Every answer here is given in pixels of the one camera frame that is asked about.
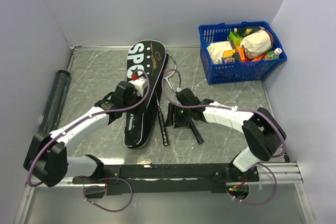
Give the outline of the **black racket bag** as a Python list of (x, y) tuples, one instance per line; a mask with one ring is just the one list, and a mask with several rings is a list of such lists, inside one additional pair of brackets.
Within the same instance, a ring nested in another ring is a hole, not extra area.
[(126, 81), (137, 74), (146, 78), (148, 86), (144, 93), (143, 113), (125, 114), (124, 145), (129, 149), (143, 147), (150, 135), (157, 115), (155, 91), (161, 97), (161, 81), (167, 65), (166, 47), (157, 40), (141, 40), (127, 54)]

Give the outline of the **blue plastic basket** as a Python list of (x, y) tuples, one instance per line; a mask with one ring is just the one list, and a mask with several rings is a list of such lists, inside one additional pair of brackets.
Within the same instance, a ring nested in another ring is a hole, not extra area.
[(199, 56), (203, 64), (207, 83), (209, 85), (264, 80), (278, 66), (287, 61), (286, 54), (282, 52), (279, 59), (275, 60), (232, 62), (223, 64), (213, 63), (206, 47), (211, 42), (226, 40), (229, 33), (233, 31), (234, 28), (245, 28), (250, 26), (261, 26), (265, 28), (274, 37), (274, 45), (272, 48), (283, 48), (276, 33), (266, 21), (241, 22), (238, 24), (219, 23), (214, 25), (200, 25), (198, 27), (200, 40)]

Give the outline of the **black shuttlecock tube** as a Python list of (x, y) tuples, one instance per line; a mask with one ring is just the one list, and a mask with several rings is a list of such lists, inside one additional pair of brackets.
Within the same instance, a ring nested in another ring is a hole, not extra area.
[(56, 130), (59, 125), (60, 115), (65, 104), (70, 80), (70, 72), (66, 70), (57, 71), (44, 109), (39, 131), (34, 136), (34, 138), (40, 142), (47, 138), (49, 133)]

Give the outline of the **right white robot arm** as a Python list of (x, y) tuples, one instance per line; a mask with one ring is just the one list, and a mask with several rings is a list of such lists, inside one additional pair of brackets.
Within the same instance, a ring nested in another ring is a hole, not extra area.
[(286, 152), (286, 134), (275, 118), (265, 108), (257, 110), (225, 106), (211, 99), (200, 101), (191, 89), (175, 93), (174, 102), (165, 92), (165, 97), (183, 109), (186, 120), (219, 124), (241, 132), (247, 147), (240, 151), (228, 164), (228, 173), (235, 181), (243, 180), (248, 172), (260, 162), (281, 157)]

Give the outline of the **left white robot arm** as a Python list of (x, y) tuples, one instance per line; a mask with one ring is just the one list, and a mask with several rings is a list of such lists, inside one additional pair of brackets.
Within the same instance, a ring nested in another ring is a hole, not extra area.
[(82, 157), (69, 157), (68, 154), (92, 133), (122, 117), (124, 112), (142, 111), (141, 102), (147, 86), (144, 78), (121, 81), (115, 91), (73, 122), (50, 133), (35, 133), (23, 164), (29, 172), (29, 185), (34, 186), (32, 176), (48, 187), (68, 177), (86, 177), (92, 183), (101, 181), (104, 163), (100, 159), (90, 154)]

